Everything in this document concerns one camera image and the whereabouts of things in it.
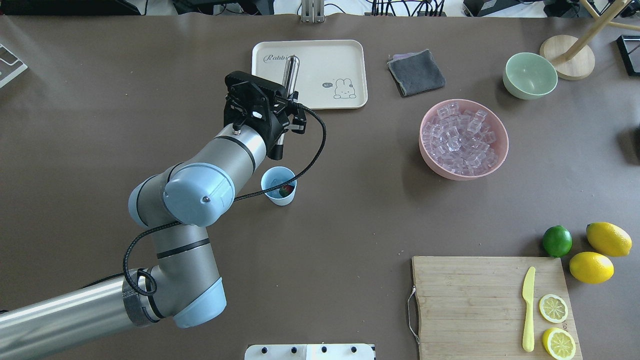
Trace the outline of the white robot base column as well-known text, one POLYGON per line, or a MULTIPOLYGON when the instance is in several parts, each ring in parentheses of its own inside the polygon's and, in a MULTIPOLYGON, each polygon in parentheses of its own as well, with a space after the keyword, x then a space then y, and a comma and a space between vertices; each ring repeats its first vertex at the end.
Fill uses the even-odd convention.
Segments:
POLYGON ((247 347, 245 360, 375 360, 374 344, 363 342, 254 344, 247 347))

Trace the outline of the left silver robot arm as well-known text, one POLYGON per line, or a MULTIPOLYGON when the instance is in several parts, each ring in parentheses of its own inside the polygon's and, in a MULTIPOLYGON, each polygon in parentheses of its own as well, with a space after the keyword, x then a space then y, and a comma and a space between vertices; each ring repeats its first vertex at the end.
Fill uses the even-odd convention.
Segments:
POLYGON ((122 274, 2 314, 1 358, 39 359, 164 318, 191 328, 220 315, 227 300, 207 227, 265 158, 282 158, 288 130, 304 132, 296 80, 295 70, 282 84, 229 73, 222 131, 130 194, 130 216, 144 231, 126 249, 122 274))

